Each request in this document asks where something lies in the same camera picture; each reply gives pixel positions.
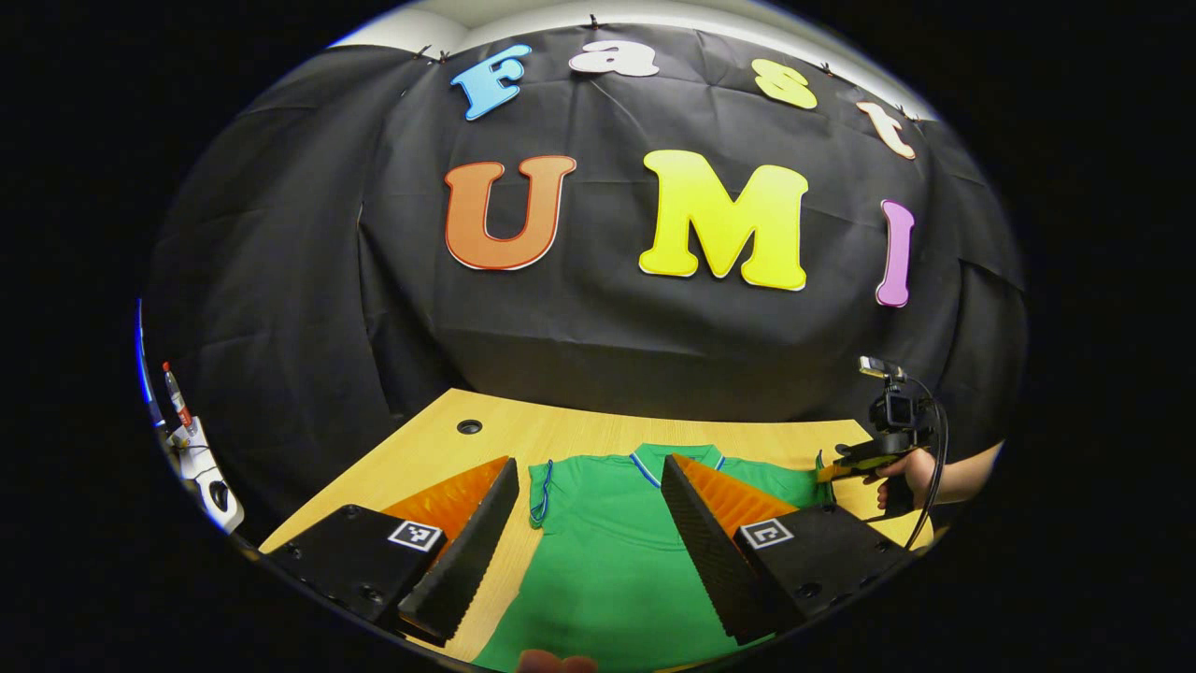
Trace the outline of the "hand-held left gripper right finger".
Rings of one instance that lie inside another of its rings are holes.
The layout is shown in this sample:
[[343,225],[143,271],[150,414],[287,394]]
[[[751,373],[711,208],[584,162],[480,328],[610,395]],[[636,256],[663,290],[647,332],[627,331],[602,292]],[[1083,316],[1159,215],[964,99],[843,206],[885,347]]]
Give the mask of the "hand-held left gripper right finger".
[[803,629],[905,570],[913,550],[837,504],[795,508],[671,454],[663,498],[727,635]]

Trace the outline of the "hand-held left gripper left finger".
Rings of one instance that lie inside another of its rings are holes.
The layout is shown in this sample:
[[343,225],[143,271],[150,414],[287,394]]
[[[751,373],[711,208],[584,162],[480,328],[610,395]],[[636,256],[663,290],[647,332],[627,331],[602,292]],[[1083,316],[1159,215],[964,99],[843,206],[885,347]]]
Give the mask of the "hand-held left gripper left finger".
[[520,495],[500,455],[377,510],[344,504],[266,553],[289,579],[388,632],[445,646]]

